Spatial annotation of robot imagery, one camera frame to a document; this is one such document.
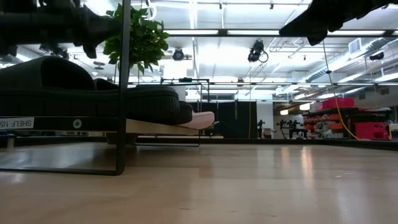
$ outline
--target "potted plant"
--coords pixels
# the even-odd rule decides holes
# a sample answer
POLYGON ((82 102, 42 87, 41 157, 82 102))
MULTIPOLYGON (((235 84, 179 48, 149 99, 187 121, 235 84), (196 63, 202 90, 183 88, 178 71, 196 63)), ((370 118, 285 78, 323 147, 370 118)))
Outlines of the potted plant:
MULTIPOLYGON (((122 12, 123 7, 118 4, 115 11, 106 13, 113 19, 122 20, 122 12)), ((164 56, 163 51, 169 48, 166 43, 169 34, 164 32, 163 22, 149 21, 146 19, 147 15, 147 9, 136 10, 131 7, 129 64, 130 68, 137 65, 142 74, 144 74, 146 68, 153 71, 151 64, 159 65, 157 61, 164 56)), ((110 64, 116 65, 118 63, 121 54, 120 35, 105 41, 103 53, 109 55, 110 64)))

